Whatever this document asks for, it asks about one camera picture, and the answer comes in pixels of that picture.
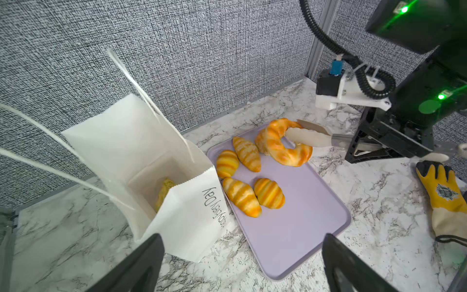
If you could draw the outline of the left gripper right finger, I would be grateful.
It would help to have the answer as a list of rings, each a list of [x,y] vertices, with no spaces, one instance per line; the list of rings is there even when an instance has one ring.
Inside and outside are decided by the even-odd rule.
[[[331,292],[396,291],[333,234],[324,237],[322,257]]]

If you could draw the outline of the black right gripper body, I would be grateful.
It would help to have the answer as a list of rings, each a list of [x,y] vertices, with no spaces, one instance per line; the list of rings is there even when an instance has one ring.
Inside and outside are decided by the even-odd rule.
[[[357,147],[366,140],[382,146],[379,150],[356,155]],[[424,157],[434,149],[431,127],[422,127],[379,108],[364,108],[358,128],[351,139],[345,160],[351,164],[366,161]]]

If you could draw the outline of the lavender plastic tray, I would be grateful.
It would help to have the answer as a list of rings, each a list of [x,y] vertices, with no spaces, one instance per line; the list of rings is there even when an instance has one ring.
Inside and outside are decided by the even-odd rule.
[[[250,186],[267,178],[285,195],[284,207],[263,208],[257,219],[232,206],[261,270],[272,281],[283,280],[320,251],[326,234],[337,236],[351,224],[349,209],[311,163],[290,167],[262,155],[261,172],[240,165],[233,178]]]

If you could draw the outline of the small striped bun back left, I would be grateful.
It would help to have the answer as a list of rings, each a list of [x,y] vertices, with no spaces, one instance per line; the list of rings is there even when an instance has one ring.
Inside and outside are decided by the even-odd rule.
[[[238,156],[232,150],[222,151],[216,160],[216,172],[220,179],[232,177],[239,166]]]

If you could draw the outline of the yellow work glove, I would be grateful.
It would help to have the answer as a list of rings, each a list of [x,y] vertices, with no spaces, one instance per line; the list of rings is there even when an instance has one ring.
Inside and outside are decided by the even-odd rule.
[[[467,202],[454,171],[434,161],[416,164],[417,175],[429,195],[431,225],[440,243],[467,245]]]

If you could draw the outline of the small oblong striped roll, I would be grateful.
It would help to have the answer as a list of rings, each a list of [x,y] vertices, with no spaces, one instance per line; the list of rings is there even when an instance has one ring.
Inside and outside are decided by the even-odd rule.
[[[260,203],[250,185],[227,177],[222,182],[228,199],[245,215],[258,218],[262,210]]]

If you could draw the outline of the large croissant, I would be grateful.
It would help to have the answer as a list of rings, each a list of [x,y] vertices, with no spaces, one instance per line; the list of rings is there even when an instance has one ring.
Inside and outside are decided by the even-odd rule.
[[[162,184],[162,187],[158,193],[158,199],[155,203],[155,211],[156,212],[159,212],[166,196],[168,195],[169,191],[171,188],[173,188],[174,186],[176,186],[176,184],[170,179],[170,178],[166,178]]]

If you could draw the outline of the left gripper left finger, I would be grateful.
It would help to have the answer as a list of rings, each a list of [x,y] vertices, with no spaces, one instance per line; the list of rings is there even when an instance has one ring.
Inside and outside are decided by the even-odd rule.
[[[102,277],[90,292],[153,292],[165,254],[160,234],[153,234]]]

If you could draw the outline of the croissant back middle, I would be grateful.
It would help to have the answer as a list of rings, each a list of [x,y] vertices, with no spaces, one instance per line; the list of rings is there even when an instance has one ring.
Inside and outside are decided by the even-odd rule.
[[[242,137],[233,137],[232,145],[240,162],[252,172],[261,171],[260,153],[255,144]]]

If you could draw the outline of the metal tongs with white tips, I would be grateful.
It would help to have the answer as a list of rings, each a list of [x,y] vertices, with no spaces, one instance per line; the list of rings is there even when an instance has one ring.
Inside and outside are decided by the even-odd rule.
[[[319,124],[314,124],[306,120],[297,121],[302,128],[289,128],[285,136],[295,144],[305,144],[311,147],[340,147],[349,149],[352,135],[333,134],[329,128]],[[364,138],[356,147],[357,157],[375,152],[377,150],[388,150],[389,148],[380,144],[372,138]],[[452,157],[467,157],[467,145],[456,144],[452,142],[435,142],[434,151],[428,155],[422,156],[419,160],[435,161],[438,163],[447,163]]]

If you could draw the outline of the small round striped bun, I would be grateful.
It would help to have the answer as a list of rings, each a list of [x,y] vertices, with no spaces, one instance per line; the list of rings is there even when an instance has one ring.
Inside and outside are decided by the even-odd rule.
[[[254,192],[260,205],[269,209],[280,209],[285,205],[286,198],[282,189],[275,181],[260,178],[254,184]]]

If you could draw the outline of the white paper gift bag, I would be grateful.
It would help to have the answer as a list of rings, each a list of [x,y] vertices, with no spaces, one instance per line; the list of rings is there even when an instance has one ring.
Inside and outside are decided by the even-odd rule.
[[[56,135],[103,183],[137,244],[160,234],[165,252],[199,262],[229,223],[224,193],[211,160],[164,116],[141,86],[103,113]],[[170,189],[159,212],[158,193]]]

